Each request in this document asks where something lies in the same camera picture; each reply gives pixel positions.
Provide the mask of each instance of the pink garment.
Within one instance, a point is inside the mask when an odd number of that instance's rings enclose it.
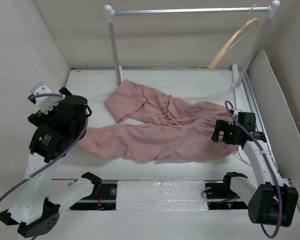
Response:
[[[128,80],[104,103],[118,123],[130,117],[146,124],[88,127],[79,145],[100,157],[207,161],[237,150],[237,146],[211,140],[216,120],[230,119],[218,104],[192,104]]]

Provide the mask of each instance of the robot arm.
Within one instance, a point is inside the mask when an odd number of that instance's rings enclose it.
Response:
[[[6,225],[19,225],[18,233],[25,238],[50,232],[62,211],[86,196],[98,194],[102,182],[87,172],[64,192],[47,197],[50,181],[64,155],[84,136],[91,110],[84,97],[72,95],[66,88],[60,90],[65,97],[53,93],[44,83],[31,93],[29,99],[40,111],[28,118],[38,128],[29,146],[26,183],[13,205],[0,213],[0,220]]]
[[[222,141],[226,144],[240,145],[248,156],[251,167],[255,174],[257,186],[248,180],[247,176],[241,173],[229,172],[223,178],[224,189],[238,195],[248,206],[250,221],[255,224],[279,225],[289,227],[292,223],[294,212],[298,201],[298,192],[290,187],[288,180],[283,179],[267,150],[261,152],[258,145],[267,149],[266,138],[262,132],[256,131],[256,116],[251,112],[230,111],[246,131],[242,130],[236,122],[217,120],[212,140],[219,141],[220,132],[223,132]]]

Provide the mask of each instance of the white ball finial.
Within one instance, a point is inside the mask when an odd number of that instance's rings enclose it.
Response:
[[[104,6],[104,11],[105,12],[111,12],[112,11],[112,7],[110,5],[105,5]]]
[[[273,0],[271,3],[271,7],[279,7],[280,6],[280,1],[279,0]]]
[[[110,5],[105,5],[104,11],[107,23],[112,23],[113,17],[115,16],[115,11],[112,10],[112,7]]]

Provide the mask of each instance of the clothing rack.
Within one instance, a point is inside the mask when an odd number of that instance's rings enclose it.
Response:
[[[267,13],[267,17],[263,22],[263,25],[255,39],[255,42],[245,61],[240,76],[237,79],[237,81],[235,81],[231,86],[231,89],[235,94],[235,92],[241,88],[241,83],[243,81],[243,78],[254,58],[254,55],[258,49],[258,46],[260,45],[260,42],[265,34],[265,31],[271,19],[274,17],[279,5],[280,5],[279,0],[273,0],[271,5],[269,6],[254,7],[252,10],[251,7],[219,7],[219,8],[189,8],[189,9],[159,9],[159,10],[125,10],[125,11],[115,11],[112,9],[110,5],[106,5],[104,7],[104,11],[106,14],[106,21],[108,23],[108,28],[109,28],[112,56],[114,61],[114,70],[115,70],[117,83],[118,85],[120,85],[122,82],[122,78],[121,78],[122,67],[119,65],[119,61],[118,61],[118,53],[117,53],[115,31],[114,31],[114,20],[113,20],[114,17],[139,16],[139,15],[167,15],[167,14],[247,13],[250,10],[251,12]]]

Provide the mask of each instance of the clothes hanger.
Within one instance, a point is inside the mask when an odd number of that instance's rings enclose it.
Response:
[[[235,34],[232,35],[232,37],[226,42],[226,44],[221,48],[221,50],[219,51],[219,53],[214,57],[214,59],[212,60],[212,62],[210,63],[210,65],[208,66],[208,69],[210,71],[213,71],[216,67],[216,65],[218,64],[218,62],[220,61],[220,59],[230,50],[232,49],[241,39],[243,39],[247,34],[249,34],[253,29],[259,27],[260,21],[258,18],[252,18],[249,20],[249,15],[252,11],[252,9],[257,6],[257,4],[253,5],[247,16],[245,17],[245,24],[238,30],[235,32]],[[248,27],[252,26],[250,29],[248,29],[243,35],[242,37],[240,37],[235,43],[232,44],[232,42],[239,36],[241,35]]]

